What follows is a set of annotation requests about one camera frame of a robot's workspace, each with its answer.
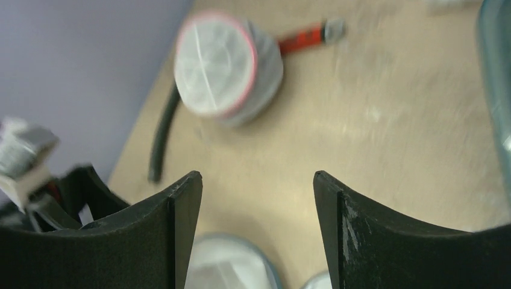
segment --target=table surface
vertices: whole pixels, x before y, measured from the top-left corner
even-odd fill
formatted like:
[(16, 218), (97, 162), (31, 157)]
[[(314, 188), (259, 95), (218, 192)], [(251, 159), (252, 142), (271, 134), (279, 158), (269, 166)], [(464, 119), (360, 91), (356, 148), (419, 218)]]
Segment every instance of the table surface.
[(431, 14), (408, 0), (196, 0), (279, 36), (344, 17), (338, 44), (290, 55), (271, 106), (236, 129), (184, 106), (160, 185), (147, 182), (154, 131), (173, 83), (154, 83), (111, 176), (140, 201), (191, 170), (204, 191), (197, 234), (229, 232), (261, 247), (286, 288), (327, 268), (312, 179), (326, 170), (361, 194), (433, 224), (476, 231), (507, 223), (475, 43), (478, 7)]

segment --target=red cylindrical object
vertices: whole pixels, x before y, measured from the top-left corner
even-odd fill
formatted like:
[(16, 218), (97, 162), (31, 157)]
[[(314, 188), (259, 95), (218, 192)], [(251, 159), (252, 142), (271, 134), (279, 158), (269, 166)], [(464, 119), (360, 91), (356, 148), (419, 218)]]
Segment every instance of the red cylindrical object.
[(323, 44), (325, 41), (325, 24), (307, 30), (298, 31), (292, 36), (286, 37), (278, 42), (282, 55), (308, 48), (310, 46)]

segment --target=pink rim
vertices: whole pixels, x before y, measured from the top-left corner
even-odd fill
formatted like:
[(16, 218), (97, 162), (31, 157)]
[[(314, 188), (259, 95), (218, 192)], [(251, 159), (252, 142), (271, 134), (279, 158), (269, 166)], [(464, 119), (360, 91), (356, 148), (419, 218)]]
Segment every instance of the pink rim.
[(250, 78), (248, 80), (248, 83), (244, 89), (244, 91), (241, 93), (241, 95), (238, 97), (237, 101), (228, 107), (225, 111), (218, 113), (218, 114), (203, 114), (203, 116), (211, 116), (211, 117), (220, 117), (220, 118), (226, 118), (234, 113), (236, 113), (247, 101), (248, 96), (250, 94), (250, 91), (254, 87), (254, 82), (256, 81), (256, 73), (257, 73), (257, 49), (254, 44), (254, 41), (252, 37), (248, 34), (248, 32), (244, 29), (242, 24), (234, 17), (218, 11), (218, 10), (208, 10), (200, 12), (194, 16), (192, 16), (190, 19), (186, 20), (183, 27), (180, 29), (179, 35), (177, 37), (177, 48), (176, 48), (176, 54), (179, 54), (180, 48), (181, 48), (181, 41), (183, 39), (183, 34), (192, 26), (196, 21), (198, 20), (204, 20), (208, 17), (215, 17), (220, 16), (223, 18), (224, 21), (234, 26), (243, 36), (245, 41), (248, 43), (248, 46), (250, 47), (250, 53), (252, 56), (252, 71), (250, 71)]

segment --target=table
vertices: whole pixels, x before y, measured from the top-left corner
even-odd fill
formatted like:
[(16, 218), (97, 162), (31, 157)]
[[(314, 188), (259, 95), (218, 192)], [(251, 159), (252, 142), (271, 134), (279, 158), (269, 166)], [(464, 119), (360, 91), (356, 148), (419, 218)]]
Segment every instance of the table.
[(326, 270), (312, 190), (326, 170), (401, 213), (476, 231), (510, 221), (474, 39), (478, 7), (432, 15), (408, 0), (197, 0), (273, 35), (341, 16), (337, 45), (290, 55), (275, 101), (237, 129), (184, 106), (160, 185), (147, 182), (153, 134), (173, 83), (172, 53), (111, 176), (140, 201), (191, 170), (203, 175), (197, 234), (258, 245), (286, 288)]

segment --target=gray wall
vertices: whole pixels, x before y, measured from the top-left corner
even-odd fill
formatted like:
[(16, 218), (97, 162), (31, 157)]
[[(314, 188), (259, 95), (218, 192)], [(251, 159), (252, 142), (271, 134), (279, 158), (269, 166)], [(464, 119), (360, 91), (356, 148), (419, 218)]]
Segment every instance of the gray wall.
[(54, 173), (92, 162), (106, 180), (191, 2), (1, 0), (0, 118), (61, 138)]

